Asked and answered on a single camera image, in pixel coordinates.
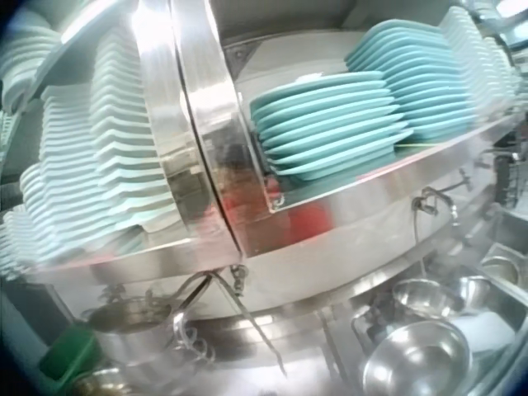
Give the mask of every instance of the turquoise plate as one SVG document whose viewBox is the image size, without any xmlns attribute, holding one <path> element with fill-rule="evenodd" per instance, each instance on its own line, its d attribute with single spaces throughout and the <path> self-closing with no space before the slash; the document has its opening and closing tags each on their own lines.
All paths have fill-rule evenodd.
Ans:
<svg viewBox="0 0 528 396">
<path fill-rule="evenodd" d="M 452 81 L 453 83 L 458 83 L 459 85 L 462 84 L 461 78 L 454 74 L 424 73 L 424 74 L 419 74 L 417 76 L 405 78 L 403 80 L 398 80 L 397 82 L 393 82 L 392 84 L 389 84 L 389 88 L 391 92 L 396 92 L 402 88 L 409 87 L 414 84 L 426 83 L 428 81 L 435 81 L 435 80 L 446 80 L 446 81 Z"/>
<path fill-rule="evenodd" d="M 463 109 L 463 110 L 457 110 L 457 111 L 444 112 L 444 113 L 440 113 L 437 115 L 430 115 L 428 117 L 409 119 L 408 123 L 413 128 L 417 128 L 420 126 L 434 125 L 439 122 L 454 120 L 458 118 L 464 118 L 464 117 L 472 116 L 472 115 L 474 115 L 473 109 Z"/>
<path fill-rule="evenodd" d="M 290 169 L 279 169 L 277 167 L 274 167 L 275 173 L 279 176 L 290 176 L 299 175 L 301 173 L 306 172 L 319 171 L 326 167 L 331 167 L 344 162 L 353 161 L 355 158 L 358 158 L 362 155 L 379 152 L 380 150 L 386 149 L 387 147 L 392 148 L 396 142 L 407 138 L 411 134 L 413 134 L 412 130 L 405 130 L 398 134 L 393 134 L 383 139 L 377 139 L 375 141 L 371 141 L 368 144 L 350 148 L 348 150 L 336 153 L 329 157 L 325 157 L 317 161 L 313 161 L 311 163 L 306 163 L 305 165 L 301 165 L 298 167 L 292 167 Z"/>
<path fill-rule="evenodd" d="M 419 93 L 433 88 L 451 88 L 451 89 L 466 89 L 462 81 L 452 81 L 448 79 L 432 80 L 413 84 L 405 88 L 394 90 L 395 97 L 406 97 L 414 93 Z"/>
<path fill-rule="evenodd" d="M 428 58 L 448 59 L 451 61 L 455 61 L 453 53 L 445 49 L 425 48 L 418 45 L 404 45 L 403 47 L 389 49 L 386 53 L 380 54 L 379 58 L 374 60 L 371 64 L 366 65 L 365 67 L 369 70 L 388 70 L 389 68 L 392 68 L 395 65 L 404 62 L 405 60 L 409 60 L 409 56 L 411 54 L 414 54 L 414 58 L 418 56 L 425 56 Z M 352 70 L 352 68 L 348 64 L 346 66 L 349 70 Z"/>
<path fill-rule="evenodd" d="M 276 113 L 288 107 L 302 105 L 303 103 L 307 103 L 309 101 L 317 101 L 318 99 L 324 99 L 325 97 L 334 97 L 346 93 L 364 92 L 373 89 L 381 89 L 385 85 L 387 85 L 387 82 L 385 81 L 354 82 L 352 84 L 337 85 L 335 87 L 328 87 L 318 89 L 316 91 L 305 92 L 299 95 L 293 95 L 292 97 L 280 99 L 279 101 L 268 103 L 267 105 L 253 112 L 251 114 L 251 118 L 254 121 L 259 121 L 270 114 Z"/>
<path fill-rule="evenodd" d="M 475 106 L 474 101 L 456 101 L 455 103 L 448 103 L 446 105 L 427 107 L 425 109 L 415 110 L 415 111 L 407 111 L 405 113 L 405 118 L 410 120 L 412 118 L 423 118 L 423 117 L 435 116 L 439 113 L 474 108 L 474 106 Z"/>
<path fill-rule="evenodd" d="M 337 95 L 335 97 L 327 97 L 317 101 L 310 101 L 302 105 L 292 106 L 287 109 L 277 111 L 267 117 L 262 118 L 257 122 L 257 130 L 264 130 L 273 125 L 280 124 L 296 117 L 306 116 L 315 111 L 322 111 L 331 109 L 333 107 L 350 104 L 356 101 L 366 101 L 368 99 L 377 99 L 380 97 L 388 97 L 390 90 L 387 88 L 375 89 L 374 91 L 354 92 L 345 95 Z"/>
<path fill-rule="evenodd" d="M 346 65 L 350 68 L 361 70 L 366 64 L 371 64 L 382 54 L 395 48 L 404 47 L 405 45 L 417 45 L 422 48 L 433 48 L 437 50 L 450 50 L 446 39 L 437 40 L 429 37 L 411 36 L 397 33 L 390 37 L 375 42 L 370 48 L 358 57 L 349 58 Z"/>
<path fill-rule="evenodd" d="M 273 136 L 271 139 L 262 141 L 262 147 L 264 149 L 271 149 L 283 144 L 290 144 L 310 136 L 318 136 L 318 134 L 327 133 L 327 132 L 336 132 L 337 129 L 350 128 L 356 123 L 361 123 L 362 121 L 375 120 L 379 117 L 386 116 L 393 113 L 399 106 L 385 106 L 385 107 L 375 107 L 368 110 L 357 111 L 355 113 L 350 113 L 346 115 L 341 115 L 339 117 L 329 118 L 325 121 L 317 122 L 315 124 L 306 125 L 302 128 L 296 130 L 291 130 L 285 134 L 278 134 Z"/>
<path fill-rule="evenodd" d="M 446 66 L 436 66 L 434 64 L 427 64 L 403 70 L 402 72 L 397 73 L 394 76 L 386 78 L 385 81 L 387 81 L 389 85 L 392 85 L 398 81 L 402 81 L 414 76 L 419 76 L 425 73 L 452 74 L 453 76 L 459 78 L 461 78 L 462 74 L 459 68 L 449 68 Z"/>
<path fill-rule="evenodd" d="M 354 51 L 353 54 L 345 58 L 345 63 L 351 65 L 359 65 L 366 61 L 373 54 L 380 49 L 385 48 L 389 50 L 390 43 L 399 43 L 401 45 L 420 45 L 431 46 L 433 48 L 447 50 L 449 49 L 449 42 L 443 35 L 428 35 L 423 33 L 414 33 L 412 31 L 392 32 L 388 31 L 384 35 L 377 35 L 370 40 L 370 43 L 365 45 L 362 49 Z"/>
<path fill-rule="evenodd" d="M 360 72 L 334 74 L 332 76 L 324 76 L 310 81 L 293 82 L 262 93 L 252 100 L 249 108 L 251 113 L 253 113 L 258 108 L 263 107 L 268 103 L 272 103 L 273 101 L 284 99 L 285 97 L 292 97 L 293 95 L 299 95 L 300 93 L 334 87 L 336 85 L 362 83 L 364 81 L 380 80 L 381 78 L 383 78 L 383 73 L 381 72 Z"/>
<path fill-rule="evenodd" d="M 455 103 L 457 101 L 465 101 L 469 98 L 468 93 L 459 93 L 457 95 L 443 95 L 441 97 L 430 97 L 427 99 L 422 99 L 421 101 L 414 101 L 412 103 L 407 103 L 400 107 L 400 111 L 414 111 L 423 109 L 425 107 L 431 106 L 441 106 L 446 105 L 447 103 Z"/>
<path fill-rule="evenodd" d="M 465 89 L 465 87 L 438 87 L 415 92 L 404 97 L 396 97 L 396 102 L 399 105 L 407 105 L 409 103 L 413 103 L 414 101 L 422 101 L 430 97 L 439 97 L 442 95 L 459 95 L 464 93 L 468 93 L 468 90 Z"/>
<path fill-rule="evenodd" d="M 417 30 L 417 29 L 414 29 L 414 28 L 408 28 L 408 27 L 391 27 L 389 29 L 385 29 L 384 31 L 380 31 L 378 33 L 376 33 L 375 35 L 370 35 L 369 36 L 369 32 L 367 32 L 366 35 L 364 35 L 359 44 L 356 45 L 356 47 L 354 47 L 354 49 L 352 50 L 352 52 L 350 52 L 346 57 L 345 57 L 345 62 L 352 58 L 352 57 L 356 57 L 357 55 L 365 52 L 373 43 L 375 43 L 376 40 L 379 40 L 379 39 L 383 39 L 384 37 L 387 37 L 387 36 L 390 36 L 392 35 L 393 33 L 403 33 L 405 35 L 413 35 L 413 36 L 423 36 L 425 38 L 427 37 L 431 37 L 432 39 L 444 39 L 441 31 L 436 31 L 436 32 L 432 32 L 432 31 L 421 31 L 421 30 Z"/>
<path fill-rule="evenodd" d="M 394 146 L 390 144 L 385 148 L 381 148 L 379 151 L 375 151 L 371 154 L 361 155 L 358 158 L 354 158 L 351 161 L 346 161 L 345 163 L 340 163 L 339 165 L 325 167 L 318 171 L 300 173 L 297 175 L 297 178 L 303 182 L 309 182 L 311 180 L 320 179 L 322 177 L 345 171 L 347 169 L 349 170 L 349 172 L 346 172 L 347 178 L 357 177 L 364 175 L 367 172 L 371 172 L 379 167 L 389 165 L 395 159 L 396 156 L 394 155 Z"/>
<path fill-rule="evenodd" d="M 395 66 L 391 68 L 385 68 L 384 79 L 390 78 L 394 75 L 398 75 L 401 72 L 409 70 L 410 68 L 415 68 L 417 66 L 441 66 L 447 68 L 458 68 L 459 65 L 454 60 L 449 60 L 448 58 L 427 56 L 427 55 L 411 55 L 410 59 L 404 60 L 403 62 L 398 62 Z"/>
<path fill-rule="evenodd" d="M 320 153 L 327 155 L 327 151 L 334 147 L 329 147 L 332 144 L 335 144 L 335 148 L 338 150 L 344 149 L 345 145 L 349 143 L 353 144 L 353 139 L 350 139 L 349 142 L 350 137 L 364 136 L 367 132 L 390 126 L 402 118 L 403 114 L 394 114 L 375 118 L 373 120 L 356 122 L 354 124 L 342 126 L 341 128 L 327 130 L 320 134 L 314 134 L 307 138 L 293 139 L 289 143 L 266 150 L 264 154 L 268 157 L 271 156 L 272 158 L 282 158 L 285 155 L 290 156 L 288 158 L 305 158 L 307 156 L 311 158 Z"/>
<path fill-rule="evenodd" d="M 461 126 L 464 126 L 466 128 L 465 131 L 467 131 L 467 126 L 471 126 L 476 119 L 476 115 L 467 115 L 466 117 L 460 117 L 453 120 L 418 126 L 417 128 L 414 128 L 414 131 L 417 138 L 436 138 L 443 134 L 451 134 L 461 131 Z"/>
<path fill-rule="evenodd" d="M 303 153 L 297 153 L 283 158 L 268 158 L 268 162 L 279 168 L 290 168 L 299 167 L 310 163 L 318 162 L 319 160 L 332 157 L 344 151 L 353 149 L 355 147 L 362 146 L 375 142 L 376 140 L 384 139 L 391 134 L 398 133 L 407 126 L 407 122 L 398 122 L 392 125 L 379 128 L 377 130 L 370 130 L 364 134 L 357 134 L 350 138 L 341 139 L 337 142 L 325 144 L 317 148 L 305 151 Z"/>
<path fill-rule="evenodd" d="M 394 101 L 393 97 L 381 97 L 379 99 L 370 99 L 368 101 L 356 101 L 353 103 L 347 103 L 343 106 L 333 107 L 331 109 L 316 111 L 301 117 L 281 122 L 280 124 L 274 125 L 271 128 L 258 131 L 258 137 L 260 140 L 266 140 L 273 138 L 279 134 L 285 134 L 291 130 L 297 130 L 311 124 L 317 124 L 321 121 L 330 120 L 332 118 L 344 116 L 350 113 L 356 113 L 358 111 L 375 109 L 378 107 L 387 106 Z"/>
<path fill-rule="evenodd" d="M 375 37 L 382 31 L 390 31 L 394 28 L 404 28 L 404 29 L 410 29 L 410 30 L 415 30 L 415 31 L 422 31 L 425 33 L 442 34 L 442 30 L 436 26 L 425 25 L 423 23 L 413 22 L 413 21 L 404 21 L 401 19 L 389 19 L 388 21 L 383 21 L 381 23 L 378 23 L 375 26 L 372 26 L 365 33 L 365 35 L 361 37 L 361 40 L 359 43 L 357 43 L 355 50 L 360 50 L 361 48 L 363 48 L 364 45 L 370 42 L 371 38 Z"/>
</svg>

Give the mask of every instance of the green container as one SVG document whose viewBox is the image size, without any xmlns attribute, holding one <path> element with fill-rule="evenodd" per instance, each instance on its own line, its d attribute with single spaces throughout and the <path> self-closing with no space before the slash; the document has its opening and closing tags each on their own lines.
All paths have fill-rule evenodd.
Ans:
<svg viewBox="0 0 528 396">
<path fill-rule="evenodd" d="M 101 361 L 101 350 L 90 329 L 73 325 L 63 332 L 39 362 L 44 391 L 66 394 L 75 378 L 92 371 Z"/>
</svg>

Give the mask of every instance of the metal bowl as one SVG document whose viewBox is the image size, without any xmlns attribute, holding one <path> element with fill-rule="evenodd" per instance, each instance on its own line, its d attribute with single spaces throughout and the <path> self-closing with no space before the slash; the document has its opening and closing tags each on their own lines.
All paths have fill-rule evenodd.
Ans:
<svg viewBox="0 0 528 396">
<path fill-rule="evenodd" d="M 396 307 L 421 318 L 454 317 L 464 309 L 464 301 L 438 282 L 428 279 L 402 280 L 393 288 Z"/>
<path fill-rule="evenodd" d="M 454 284 L 457 294 L 465 302 L 465 308 L 482 310 L 486 308 L 492 284 L 483 276 L 465 276 Z"/>
<path fill-rule="evenodd" d="M 519 269 L 505 257 L 491 257 L 483 261 L 482 268 L 492 276 L 501 278 L 513 285 L 519 284 Z"/>
<path fill-rule="evenodd" d="M 471 353 L 464 335 L 449 323 L 424 321 L 385 338 L 363 371 L 366 396 L 451 396 L 464 382 Z"/>
<path fill-rule="evenodd" d="M 119 369 L 112 367 L 77 378 L 70 393 L 73 396 L 129 396 L 132 390 Z"/>
</svg>

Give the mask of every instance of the dish rack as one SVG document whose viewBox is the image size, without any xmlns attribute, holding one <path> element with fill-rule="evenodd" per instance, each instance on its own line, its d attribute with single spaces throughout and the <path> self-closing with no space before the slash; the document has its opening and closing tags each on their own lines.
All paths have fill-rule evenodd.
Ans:
<svg viewBox="0 0 528 396">
<path fill-rule="evenodd" d="M 524 106 L 508 54 L 462 7 L 434 25 L 394 18 L 367 32 L 258 36 L 239 53 L 220 41 L 207 1 L 131 3 L 90 2 L 62 35 L 25 10 L 0 46 L 14 59 L 0 62 L 11 129 L 36 103 L 43 111 L 38 158 L 20 175 L 24 203 L 3 218 L 4 274 L 43 281 L 60 268 L 61 279 L 85 271 L 114 284 L 279 250 L 348 219 L 336 202 L 366 217 L 436 180 L 440 150 L 450 153 L 443 174 L 458 169 L 484 138 L 512 130 Z M 94 26 L 101 34 L 89 40 Z M 299 68 L 250 67 L 266 43 L 305 34 L 333 46 L 299 55 Z M 83 40 L 88 73 L 65 83 L 61 62 Z M 19 45 L 38 48 L 31 68 Z M 10 87 L 9 73 L 23 83 Z M 427 163 L 427 177 L 384 191 L 389 200 L 359 198 L 380 195 L 374 179 L 393 177 L 390 186 Z M 320 215 L 318 226 L 295 233 L 306 213 Z M 111 271 L 94 275 L 92 265 Z"/>
</svg>

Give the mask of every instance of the kitchen shelf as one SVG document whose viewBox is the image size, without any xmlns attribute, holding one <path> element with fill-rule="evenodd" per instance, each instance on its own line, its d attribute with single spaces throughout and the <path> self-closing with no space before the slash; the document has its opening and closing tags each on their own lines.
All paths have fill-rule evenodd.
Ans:
<svg viewBox="0 0 528 396">
<path fill-rule="evenodd" d="M 402 152 L 395 163 L 359 177 L 354 183 L 339 190 L 322 191 L 318 200 L 326 205 L 326 210 L 351 210 L 355 216 L 341 216 L 332 213 L 337 221 L 334 228 L 348 222 L 353 223 L 419 191 L 427 184 L 446 173 L 455 170 L 470 160 L 476 160 L 482 152 L 505 134 L 514 129 L 522 120 L 522 114 L 508 115 L 500 120 L 488 123 L 463 136 L 443 144 L 423 149 L 415 153 Z M 303 197 L 299 196 L 295 206 L 302 206 Z M 279 213 L 270 214 L 273 218 Z M 317 243 L 317 236 L 310 239 Z M 219 243 L 201 238 L 186 238 L 185 235 L 156 248 L 150 248 L 121 257 L 99 257 L 94 260 L 70 262 L 61 266 L 31 268 L 26 274 L 32 283 L 53 284 L 59 287 L 78 285 L 114 285 L 138 281 L 149 281 L 172 276 L 183 276 L 198 271 L 220 268 L 236 262 L 236 254 L 224 254 Z M 209 260 L 199 257 L 210 254 Z"/>
</svg>

